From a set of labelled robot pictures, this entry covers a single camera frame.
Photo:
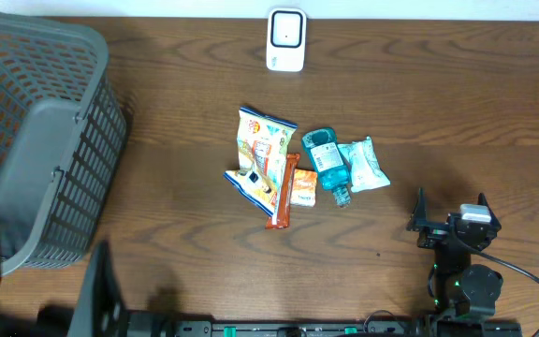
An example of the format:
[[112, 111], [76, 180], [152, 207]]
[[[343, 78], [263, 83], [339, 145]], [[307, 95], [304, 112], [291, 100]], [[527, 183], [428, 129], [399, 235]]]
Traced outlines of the yellow snack bag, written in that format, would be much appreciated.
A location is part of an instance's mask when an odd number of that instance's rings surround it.
[[239, 109], [239, 168], [224, 178], [248, 201], [274, 217], [284, 179], [288, 144], [298, 125], [250, 107]]

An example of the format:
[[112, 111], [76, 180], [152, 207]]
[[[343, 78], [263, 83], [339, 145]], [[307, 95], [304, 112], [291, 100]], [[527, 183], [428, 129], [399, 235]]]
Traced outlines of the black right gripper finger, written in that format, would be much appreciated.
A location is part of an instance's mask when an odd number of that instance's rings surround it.
[[479, 205], [479, 206], [484, 206], [484, 207], [486, 207], [486, 208], [488, 209], [488, 213], [489, 213], [491, 219], [495, 219], [495, 218], [496, 218], [496, 216], [495, 216], [493, 210], [490, 208], [490, 206], [489, 206], [489, 204], [488, 204], [488, 200], [487, 200], [487, 198], [486, 198], [486, 196], [485, 196], [484, 193], [480, 193], [480, 194], [478, 195], [478, 205]]
[[423, 188], [418, 189], [417, 201], [413, 210], [412, 220], [414, 223], [426, 223], [428, 221], [427, 203]]

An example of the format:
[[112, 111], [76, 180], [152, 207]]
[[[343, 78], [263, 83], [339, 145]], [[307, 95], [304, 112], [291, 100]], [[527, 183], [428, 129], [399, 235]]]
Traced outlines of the white tissue pack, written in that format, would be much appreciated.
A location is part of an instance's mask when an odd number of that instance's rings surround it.
[[390, 185], [381, 170], [370, 136], [349, 144], [339, 144], [339, 151], [350, 165], [351, 191], [359, 193]]

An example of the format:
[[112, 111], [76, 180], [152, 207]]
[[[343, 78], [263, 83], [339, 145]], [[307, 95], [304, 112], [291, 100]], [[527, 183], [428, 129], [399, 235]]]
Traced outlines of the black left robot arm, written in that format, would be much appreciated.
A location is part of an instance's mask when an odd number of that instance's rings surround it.
[[[0, 249], [0, 282], [2, 258]], [[95, 248], [73, 310], [46, 308], [35, 322], [0, 313], [0, 336], [173, 336], [174, 324], [150, 312], [129, 311], [113, 272], [109, 245]]]

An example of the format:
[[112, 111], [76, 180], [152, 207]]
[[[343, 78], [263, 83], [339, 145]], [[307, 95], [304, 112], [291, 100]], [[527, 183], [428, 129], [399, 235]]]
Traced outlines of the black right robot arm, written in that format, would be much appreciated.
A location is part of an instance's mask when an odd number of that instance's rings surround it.
[[424, 192], [418, 192], [406, 229], [418, 234], [418, 247], [434, 252], [428, 290], [441, 319], [480, 322], [494, 316], [503, 278], [473, 264], [472, 255], [483, 252], [501, 228], [483, 194], [475, 204], [462, 204], [444, 222], [435, 222], [428, 218]]

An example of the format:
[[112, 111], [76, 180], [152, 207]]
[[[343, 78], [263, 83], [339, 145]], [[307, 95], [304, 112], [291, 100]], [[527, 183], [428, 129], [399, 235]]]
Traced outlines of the blue mouthwash bottle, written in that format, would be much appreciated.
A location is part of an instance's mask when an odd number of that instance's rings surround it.
[[332, 193], [338, 207], [347, 207], [351, 202], [348, 190], [351, 175], [338, 148], [335, 131], [330, 127], [310, 131], [302, 137], [301, 144], [323, 189]]

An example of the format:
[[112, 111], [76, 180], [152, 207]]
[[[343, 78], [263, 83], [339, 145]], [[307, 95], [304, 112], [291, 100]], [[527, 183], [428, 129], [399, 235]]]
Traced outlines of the orange brown snack bar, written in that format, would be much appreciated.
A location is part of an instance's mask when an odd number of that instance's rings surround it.
[[265, 229], [285, 229], [290, 226], [291, 194], [295, 169], [300, 160], [300, 154], [288, 154], [284, 169], [284, 178], [280, 190], [280, 200], [276, 213], [268, 218]]

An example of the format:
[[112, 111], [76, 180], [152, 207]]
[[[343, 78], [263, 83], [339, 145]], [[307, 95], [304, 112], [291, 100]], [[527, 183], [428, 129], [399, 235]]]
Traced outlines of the small orange packet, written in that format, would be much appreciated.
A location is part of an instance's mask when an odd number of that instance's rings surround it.
[[313, 207], [316, 201], [316, 186], [317, 173], [315, 171], [296, 168], [291, 203], [302, 207]]

